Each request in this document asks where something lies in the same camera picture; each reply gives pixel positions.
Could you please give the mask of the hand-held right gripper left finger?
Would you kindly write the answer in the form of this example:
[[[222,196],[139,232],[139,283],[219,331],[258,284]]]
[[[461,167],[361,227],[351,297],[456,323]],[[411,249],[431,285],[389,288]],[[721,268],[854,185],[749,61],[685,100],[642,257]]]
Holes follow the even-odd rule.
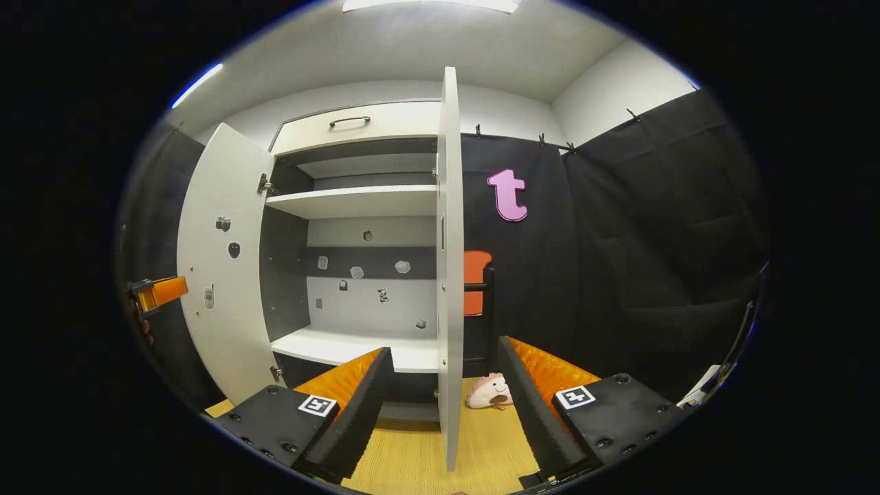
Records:
[[[392,350],[380,347],[339,366],[276,359],[282,379],[204,414],[254,453],[339,485],[353,476],[392,386]]]

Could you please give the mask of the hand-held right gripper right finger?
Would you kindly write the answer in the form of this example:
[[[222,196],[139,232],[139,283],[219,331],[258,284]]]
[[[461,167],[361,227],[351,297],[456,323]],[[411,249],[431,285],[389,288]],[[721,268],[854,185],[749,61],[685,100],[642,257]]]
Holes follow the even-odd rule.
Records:
[[[688,417],[630,374],[598,378],[510,336],[498,339],[496,363],[544,479],[619,463]]]

